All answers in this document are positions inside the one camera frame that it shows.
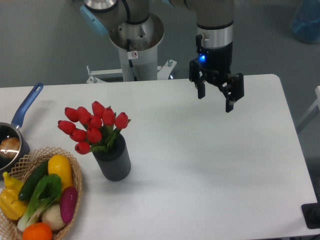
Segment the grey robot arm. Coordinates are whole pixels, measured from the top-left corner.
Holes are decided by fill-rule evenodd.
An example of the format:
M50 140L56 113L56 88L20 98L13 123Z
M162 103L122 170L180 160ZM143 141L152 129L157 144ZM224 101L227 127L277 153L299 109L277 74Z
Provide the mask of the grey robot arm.
M189 80L197 96L205 85L216 86L226 99L225 110L244 96L244 77L232 74L234 2L232 0L170 0L169 5L196 15L197 57L189 63ZM158 45L164 37L162 21L150 11L147 0L86 0L80 14L97 34L107 34L117 47L123 80L158 79Z

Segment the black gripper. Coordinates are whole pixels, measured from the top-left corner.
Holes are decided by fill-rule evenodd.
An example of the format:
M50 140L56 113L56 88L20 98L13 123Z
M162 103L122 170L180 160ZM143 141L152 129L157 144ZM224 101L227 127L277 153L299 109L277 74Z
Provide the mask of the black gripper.
M198 99L206 96L205 82L214 85L225 96L225 112L234 109L234 104L244 96L244 75L231 74L233 44L223 47L204 47L196 42L198 57L189 62L189 80L197 89Z

